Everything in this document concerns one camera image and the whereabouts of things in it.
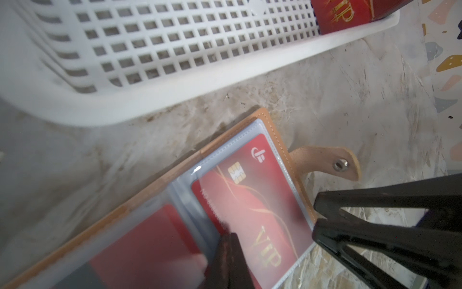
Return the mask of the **red VIP card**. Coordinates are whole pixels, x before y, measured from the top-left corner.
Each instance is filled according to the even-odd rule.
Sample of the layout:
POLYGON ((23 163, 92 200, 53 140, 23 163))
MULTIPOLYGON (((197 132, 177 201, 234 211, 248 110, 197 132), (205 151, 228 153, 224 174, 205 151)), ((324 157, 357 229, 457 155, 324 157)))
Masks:
POLYGON ((257 134, 191 185, 220 233, 238 235, 259 289, 273 289, 312 244, 309 222, 266 136, 257 134))
POLYGON ((198 289, 207 260, 177 209, 164 205, 55 285, 57 289, 198 289))

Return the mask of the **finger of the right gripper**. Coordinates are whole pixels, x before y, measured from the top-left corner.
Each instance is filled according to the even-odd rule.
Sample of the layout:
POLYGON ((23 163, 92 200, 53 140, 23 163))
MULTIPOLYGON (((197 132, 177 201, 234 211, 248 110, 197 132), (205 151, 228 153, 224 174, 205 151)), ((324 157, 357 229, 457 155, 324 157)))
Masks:
POLYGON ((449 175, 410 183, 356 190, 322 191, 314 209, 327 219, 340 216, 344 207, 422 208, 460 210, 462 175, 449 175))
POLYGON ((462 286, 460 232, 320 219, 312 238, 372 289, 401 289, 403 285, 355 248, 386 255, 411 272, 427 278, 432 289, 459 289, 462 286))

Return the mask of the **tan leather card holder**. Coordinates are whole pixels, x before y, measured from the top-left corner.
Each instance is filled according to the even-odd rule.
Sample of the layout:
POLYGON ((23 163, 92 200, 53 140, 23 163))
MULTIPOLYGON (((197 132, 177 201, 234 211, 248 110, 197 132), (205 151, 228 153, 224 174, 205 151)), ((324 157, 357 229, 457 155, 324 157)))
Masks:
MULTIPOLYGON (((61 280, 168 204, 177 209, 189 233, 205 256, 206 278, 219 239, 229 231, 220 233, 217 230, 192 192, 191 185, 259 133, 264 134, 269 141, 277 161, 295 190, 295 196, 312 231, 317 216, 306 195, 301 181, 302 176, 312 172, 322 172, 357 181, 361 177, 359 161, 349 149, 340 147, 305 146, 289 152, 268 110, 260 108, 163 174, 89 229, 14 278, 7 283, 7 288, 56 289, 55 285, 61 280)), ((313 246, 312 240, 309 249, 274 289, 285 282, 309 255, 313 246)))

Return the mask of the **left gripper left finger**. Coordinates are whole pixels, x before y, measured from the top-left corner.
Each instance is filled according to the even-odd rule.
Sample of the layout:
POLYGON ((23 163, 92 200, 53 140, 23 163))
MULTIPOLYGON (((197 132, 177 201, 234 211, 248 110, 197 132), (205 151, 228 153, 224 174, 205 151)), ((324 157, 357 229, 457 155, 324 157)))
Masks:
POLYGON ((204 289, 228 289, 229 287, 229 255, 230 235, 224 235, 215 252, 215 257, 209 265, 203 288, 204 289))

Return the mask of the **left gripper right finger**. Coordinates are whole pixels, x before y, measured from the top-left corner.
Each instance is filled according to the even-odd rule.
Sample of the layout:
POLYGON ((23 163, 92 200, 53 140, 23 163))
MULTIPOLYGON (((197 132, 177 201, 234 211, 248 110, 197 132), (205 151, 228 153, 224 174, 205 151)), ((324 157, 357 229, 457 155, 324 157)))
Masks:
POLYGON ((236 233, 231 233, 230 241, 231 252, 229 261, 229 288, 255 289, 242 247, 239 242, 239 238, 236 233))

